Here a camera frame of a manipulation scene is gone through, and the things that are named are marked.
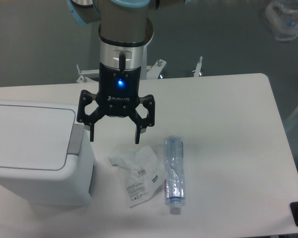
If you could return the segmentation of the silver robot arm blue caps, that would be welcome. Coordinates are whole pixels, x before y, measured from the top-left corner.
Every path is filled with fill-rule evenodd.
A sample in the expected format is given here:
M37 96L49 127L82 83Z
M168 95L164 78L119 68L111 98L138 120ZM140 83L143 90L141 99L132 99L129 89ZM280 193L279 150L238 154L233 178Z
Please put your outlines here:
M99 89L97 94L82 90L76 120L89 127L94 141L94 125L104 116L129 117L136 125L135 143L140 134L155 124L154 96L139 96L145 44L151 38L149 10L185 0L69 0L76 22L100 22Z

